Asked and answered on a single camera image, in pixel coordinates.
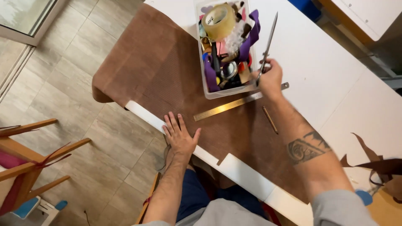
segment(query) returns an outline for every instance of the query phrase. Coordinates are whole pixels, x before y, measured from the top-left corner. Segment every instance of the hand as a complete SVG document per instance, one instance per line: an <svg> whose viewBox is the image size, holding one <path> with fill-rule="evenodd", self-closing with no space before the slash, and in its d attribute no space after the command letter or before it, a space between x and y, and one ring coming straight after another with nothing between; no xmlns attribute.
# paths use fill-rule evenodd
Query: hand
<svg viewBox="0 0 402 226"><path fill-rule="evenodd" d="M172 146L172 151L175 154L184 154L185 156L190 157L197 146L201 134L201 128L198 128L195 131L194 138L192 138L187 131L181 114L177 114L180 127L172 112L169 112L169 116L165 115L164 118L167 126L163 125L162 128Z"/></svg>
<svg viewBox="0 0 402 226"><path fill-rule="evenodd" d="M263 74L260 76L258 87L264 96L270 100L275 100L282 96L282 68L274 59L267 58L265 60L271 67L265 67ZM259 71L251 73L253 79L257 79Z"/></svg>

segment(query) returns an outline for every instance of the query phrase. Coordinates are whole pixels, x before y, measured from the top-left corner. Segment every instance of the scissors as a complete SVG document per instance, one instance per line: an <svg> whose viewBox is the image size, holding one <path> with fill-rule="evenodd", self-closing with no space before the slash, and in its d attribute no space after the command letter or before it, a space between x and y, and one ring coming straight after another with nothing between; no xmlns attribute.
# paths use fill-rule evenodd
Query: scissors
<svg viewBox="0 0 402 226"><path fill-rule="evenodd" d="M276 26L276 21L278 20L278 12L276 13L276 15L275 15L275 19L274 19L274 23L272 24L272 27L271 27L271 33L269 34L269 38L268 38L268 43L267 43L267 49L265 50L265 52L264 52L264 59L263 59L263 63L262 63L262 65L261 65L261 68L260 68L260 72L258 73L258 77L257 77L257 80L256 80L256 82L255 82L255 84L258 86L258 84L259 84L259 82L260 82L260 77L261 77L261 74L263 73L263 70L264 70L264 68L265 68L265 64L266 64L266 62L265 62L265 60L267 59L267 57L268 57L268 51L269 51L269 47L270 47L270 45L271 45L271 41L272 41L272 36L274 35L274 31L275 31L275 26Z"/></svg>

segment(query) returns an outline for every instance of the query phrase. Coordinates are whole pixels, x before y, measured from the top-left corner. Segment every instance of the forearm tattoo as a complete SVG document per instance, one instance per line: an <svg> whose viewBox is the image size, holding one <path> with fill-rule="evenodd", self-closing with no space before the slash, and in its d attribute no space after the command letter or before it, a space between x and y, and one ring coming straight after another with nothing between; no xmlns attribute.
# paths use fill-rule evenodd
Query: forearm tattoo
<svg viewBox="0 0 402 226"><path fill-rule="evenodd" d="M287 152L293 165L308 161L329 151L332 149L315 130L287 145Z"/></svg>

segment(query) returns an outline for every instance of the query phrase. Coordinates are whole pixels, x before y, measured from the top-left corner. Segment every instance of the pencil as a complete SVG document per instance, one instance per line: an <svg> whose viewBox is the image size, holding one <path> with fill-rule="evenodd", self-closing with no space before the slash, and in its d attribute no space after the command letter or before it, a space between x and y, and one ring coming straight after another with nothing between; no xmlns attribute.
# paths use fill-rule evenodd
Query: pencil
<svg viewBox="0 0 402 226"><path fill-rule="evenodd" d="M272 126L272 128L274 129L275 133L276 133L276 134L279 134L279 133L278 133L278 130L276 129L276 127L275 127L275 125L274 125L274 122L272 121L271 117L269 117L269 114L268 114L267 110L265 109L265 106L263 106L263 111L264 111L266 117L268 118L269 123L271 123L271 126Z"/></svg>

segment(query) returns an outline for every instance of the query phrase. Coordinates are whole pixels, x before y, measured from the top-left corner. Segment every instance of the blue shorts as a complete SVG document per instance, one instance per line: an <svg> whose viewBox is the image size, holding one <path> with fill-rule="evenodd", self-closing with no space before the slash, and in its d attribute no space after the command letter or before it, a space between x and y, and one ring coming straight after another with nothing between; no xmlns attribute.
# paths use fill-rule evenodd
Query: blue shorts
<svg viewBox="0 0 402 226"><path fill-rule="evenodd" d="M226 189L218 189L215 197L216 199L223 198L234 201L248 211L267 219L258 199L239 185L234 185ZM179 222L203 207L207 207L210 201L207 192L198 180L197 174L190 169L186 169L176 222Z"/></svg>

